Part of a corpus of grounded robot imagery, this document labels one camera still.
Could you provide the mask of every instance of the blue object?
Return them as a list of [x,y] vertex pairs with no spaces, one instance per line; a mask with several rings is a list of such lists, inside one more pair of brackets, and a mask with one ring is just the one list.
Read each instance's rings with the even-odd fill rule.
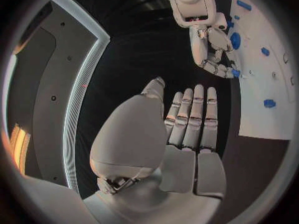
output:
[[239,77],[240,76],[240,71],[237,71],[237,70],[232,70],[232,73],[234,75],[234,77]]
[[252,9],[249,4],[247,4],[247,3],[243,2],[243,1],[240,1],[240,0],[237,0],[237,5],[245,8],[248,11],[251,11],[251,9]]
[[231,21],[227,21],[227,26],[228,26],[228,28],[230,28],[230,27],[234,27],[234,23],[233,22],[231,22]]
[[269,56],[269,55],[270,55],[270,51],[269,51],[267,48],[265,48],[265,47],[263,47],[263,48],[261,49],[261,51],[262,51],[262,53],[263,53],[265,56]]
[[274,100],[264,100],[264,106],[266,108],[273,108],[276,106],[276,102]]
[[231,37],[230,37],[230,40],[232,42],[232,45],[233,45],[233,48],[235,50],[238,50],[240,45],[241,45],[241,36],[239,33],[237,32],[234,32]]

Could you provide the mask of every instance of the robotic arm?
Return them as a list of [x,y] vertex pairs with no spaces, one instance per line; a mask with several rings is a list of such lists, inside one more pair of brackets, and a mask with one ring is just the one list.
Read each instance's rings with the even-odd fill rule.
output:
[[[234,78],[240,75],[230,39],[223,32],[227,22],[223,13],[216,12],[215,0],[169,0],[177,24],[189,28],[194,62],[204,70],[222,77]],[[208,41],[215,53],[208,52]],[[232,67],[219,64],[222,53]]]

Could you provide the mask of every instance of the glowing edge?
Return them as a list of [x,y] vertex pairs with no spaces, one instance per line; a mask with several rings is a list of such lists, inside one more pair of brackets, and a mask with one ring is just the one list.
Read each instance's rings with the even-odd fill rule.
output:
[[95,42],[88,55],[86,56],[74,82],[66,109],[63,128],[63,162],[67,185],[69,188],[79,193],[75,166],[75,141],[77,123],[87,86],[104,50],[110,42],[110,36],[75,1],[52,1],[66,10],[71,16],[78,20],[86,29],[88,29],[98,38],[98,40]]

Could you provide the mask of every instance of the white panel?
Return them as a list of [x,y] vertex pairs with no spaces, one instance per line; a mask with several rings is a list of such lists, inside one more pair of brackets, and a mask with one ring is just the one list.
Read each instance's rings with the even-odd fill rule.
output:
[[[241,74],[241,123],[239,135],[291,139],[295,124],[295,92],[291,84],[289,62],[284,62],[285,49],[278,35],[263,14],[249,0],[248,11],[232,0],[231,17],[235,26],[229,35],[238,32],[241,46],[236,50]],[[270,51],[266,56],[261,52]],[[274,100],[276,106],[264,107],[264,100]]]

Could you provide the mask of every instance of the white pegboard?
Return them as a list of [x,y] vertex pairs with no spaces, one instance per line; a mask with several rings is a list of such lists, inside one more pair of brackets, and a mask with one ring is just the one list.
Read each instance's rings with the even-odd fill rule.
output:
[[[241,45],[236,50],[241,74],[241,123],[239,135],[291,139],[295,124],[295,91],[291,83],[286,53],[271,24],[250,0],[241,0],[251,11],[232,0],[231,17],[235,23],[229,35],[237,32]],[[270,55],[261,52],[265,47]],[[264,100],[274,100],[274,108],[265,108]]]

